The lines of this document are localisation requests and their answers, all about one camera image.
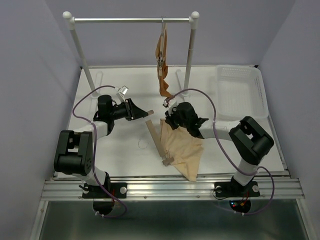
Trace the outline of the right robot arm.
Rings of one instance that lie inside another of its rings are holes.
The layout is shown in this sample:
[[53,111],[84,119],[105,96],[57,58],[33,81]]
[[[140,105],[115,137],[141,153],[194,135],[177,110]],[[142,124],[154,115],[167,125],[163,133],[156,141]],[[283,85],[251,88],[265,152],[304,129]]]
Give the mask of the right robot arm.
[[250,193],[258,185],[253,182],[262,159],[274,146],[273,138],[251,116],[240,121],[216,121],[201,118],[189,102],[165,100],[165,122],[173,129],[184,128],[194,138],[231,141],[241,160],[229,182],[218,183],[220,198],[238,197]]

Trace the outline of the beige underwear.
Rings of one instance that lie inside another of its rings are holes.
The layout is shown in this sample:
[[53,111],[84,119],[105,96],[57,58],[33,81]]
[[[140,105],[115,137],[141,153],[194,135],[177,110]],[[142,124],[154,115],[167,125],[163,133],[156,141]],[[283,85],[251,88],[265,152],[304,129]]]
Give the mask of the beige underwear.
[[195,182],[204,152],[203,140],[191,136],[183,127],[173,130],[162,118],[160,120],[160,141],[166,155],[173,158],[171,165],[187,180]]

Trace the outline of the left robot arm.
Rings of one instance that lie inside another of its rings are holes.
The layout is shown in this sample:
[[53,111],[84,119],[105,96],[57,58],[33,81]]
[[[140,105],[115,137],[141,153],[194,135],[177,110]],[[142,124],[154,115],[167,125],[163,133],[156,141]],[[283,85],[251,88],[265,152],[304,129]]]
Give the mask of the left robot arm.
[[133,121],[153,113],[153,110],[144,111],[137,107],[130,98],[117,104],[110,95],[99,96],[97,112],[86,126],[60,132],[54,170],[80,179],[84,199],[126,198],[127,183],[112,183],[110,175],[95,166],[95,147],[98,139],[112,132],[116,120]]

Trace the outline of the wooden clip hanger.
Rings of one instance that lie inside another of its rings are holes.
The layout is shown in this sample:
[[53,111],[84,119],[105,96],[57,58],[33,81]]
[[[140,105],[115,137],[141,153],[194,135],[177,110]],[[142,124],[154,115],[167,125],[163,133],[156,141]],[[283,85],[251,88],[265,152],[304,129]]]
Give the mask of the wooden clip hanger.
[[146,120],[145,123],[146,123],[148,131],[151,135],[151,138],[155,144],[155,147],[158,151],[158,154],[162,158],[162,164],[167,167],[168,165],[170,165],[174,161],[174,158],[167,156],[167,151],[165,150],[165,148],[161,142],[160,136],[158,135],[153,122],[149,119],[149,120]]

